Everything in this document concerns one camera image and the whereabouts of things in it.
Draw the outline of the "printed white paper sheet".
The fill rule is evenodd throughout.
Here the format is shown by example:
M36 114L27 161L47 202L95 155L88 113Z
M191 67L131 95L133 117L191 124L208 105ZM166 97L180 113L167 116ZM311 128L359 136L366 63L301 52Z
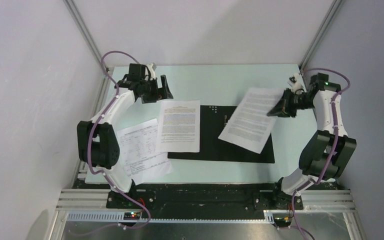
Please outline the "printed white paper sheet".
M198 153L200 151L199 100L164 100L160 104L156 137L157 152Z

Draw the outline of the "red and black folder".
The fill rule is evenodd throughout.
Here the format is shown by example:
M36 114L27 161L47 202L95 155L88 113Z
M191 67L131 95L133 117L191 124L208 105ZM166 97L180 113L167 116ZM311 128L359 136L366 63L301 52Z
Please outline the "red and black folder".
M229 120L235 106L200 106L200 152L169 152L169 159L274 164L273 141L270 136L261 153L255 153L219 139L224 129L224 116Z

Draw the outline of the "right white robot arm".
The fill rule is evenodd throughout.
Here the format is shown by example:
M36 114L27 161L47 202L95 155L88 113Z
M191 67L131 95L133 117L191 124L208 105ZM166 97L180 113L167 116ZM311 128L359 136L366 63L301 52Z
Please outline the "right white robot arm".
M339 84L329 82L325 74L314 75L307 91L294 76L288 83L290 87L267 116L294 118L298 110L313 109L317 130L302 150L298 168L276 183L270 202L277 209L294 203L311 186L338 179L357 147L357 141L349 137L342 121L343 89Z

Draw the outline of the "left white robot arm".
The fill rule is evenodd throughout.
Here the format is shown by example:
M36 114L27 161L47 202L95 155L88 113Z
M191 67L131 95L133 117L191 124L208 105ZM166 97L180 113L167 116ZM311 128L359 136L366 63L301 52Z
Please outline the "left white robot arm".
M128 73L115 83L115 92L109 102L88 121L77 124L79 159L88 164L92 174L102 174L125 208L137 204L138 195L130 190L133 180L120 161L121 147L114 123L138 100L143 104L174 98L167 77L157 76L154 63L131 63Z

